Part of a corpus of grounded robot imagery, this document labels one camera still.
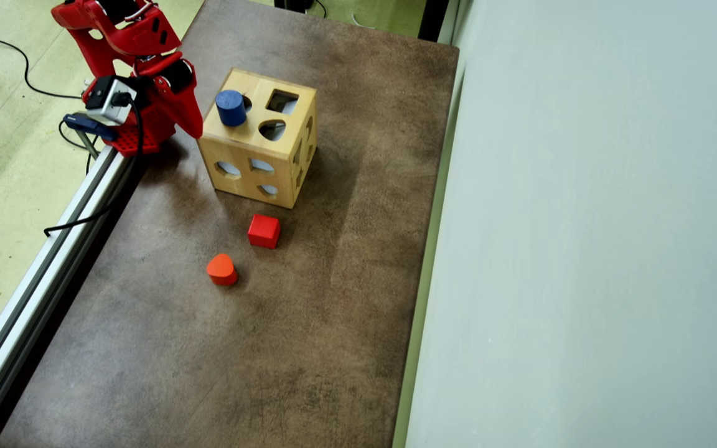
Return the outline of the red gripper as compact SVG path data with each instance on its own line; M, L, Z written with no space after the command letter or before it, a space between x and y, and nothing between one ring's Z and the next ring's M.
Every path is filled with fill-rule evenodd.
M182 53L137 58L136 76L147 79L149 91L185 133L202 137L203 118L194 94L197 74L190 60Z

